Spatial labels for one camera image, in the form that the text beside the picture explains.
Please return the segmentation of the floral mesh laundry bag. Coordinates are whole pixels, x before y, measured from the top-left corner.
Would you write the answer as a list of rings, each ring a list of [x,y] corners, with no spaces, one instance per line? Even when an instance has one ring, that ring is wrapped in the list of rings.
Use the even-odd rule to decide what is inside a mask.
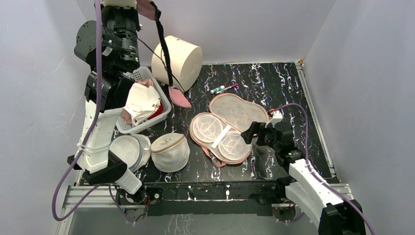
[[[212,99],[208,112],[199,113],[192,119],[189,133],[212,163],[221,168],[240,164],[249,157],[252,145],[245,143],[241,133],[247,131],[252,122],[269,119],[262,106],[224,93]]]

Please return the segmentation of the pink black bra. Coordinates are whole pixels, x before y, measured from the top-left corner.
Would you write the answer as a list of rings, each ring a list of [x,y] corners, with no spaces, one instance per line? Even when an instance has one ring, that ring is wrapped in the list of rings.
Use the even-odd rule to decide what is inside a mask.
[[[168,77],[168,91],[170,100],[176,106],[191,108],[191,103],[188,101],[185,95],[174,86],[173,81],[175,80],[175,77],[171,69],[170,53],[164,38],[164,28],[160,21],[161,11],[152,0],[137,0],[136,3],[138,14],[145,16],[146,18],[153,20],[156,23],[158,37],[161,44],[161,51],[164,55],[164,64]]]

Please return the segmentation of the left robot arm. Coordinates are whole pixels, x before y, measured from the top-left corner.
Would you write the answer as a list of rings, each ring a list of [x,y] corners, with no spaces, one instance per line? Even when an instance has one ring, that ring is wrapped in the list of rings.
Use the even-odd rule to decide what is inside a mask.
[[[67,158],[91,185],[117,184],[135,204],[146,198],[142,182],[110,150],[113,130],[134,83],[126,73],[139,68],[138,11],[130,3],[100,3],[99,18],[85,22],[74,54],[91,72],[85,87],[85,119],[77,152]]]

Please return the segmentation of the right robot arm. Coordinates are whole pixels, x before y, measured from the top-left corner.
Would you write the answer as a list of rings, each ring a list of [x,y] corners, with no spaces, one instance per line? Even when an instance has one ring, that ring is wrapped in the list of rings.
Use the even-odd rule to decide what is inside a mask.
[[[306,162],[305,153],[296,146],[290,124],[254,121],[241,137],[247,144],[257,137],[256,145],[275,151],[278,164],[288,173],[287,177],[277,180],[276,198],[299,206],[320,235],[366,234],[360,204],[355,199],[347,199],[317,175]]]

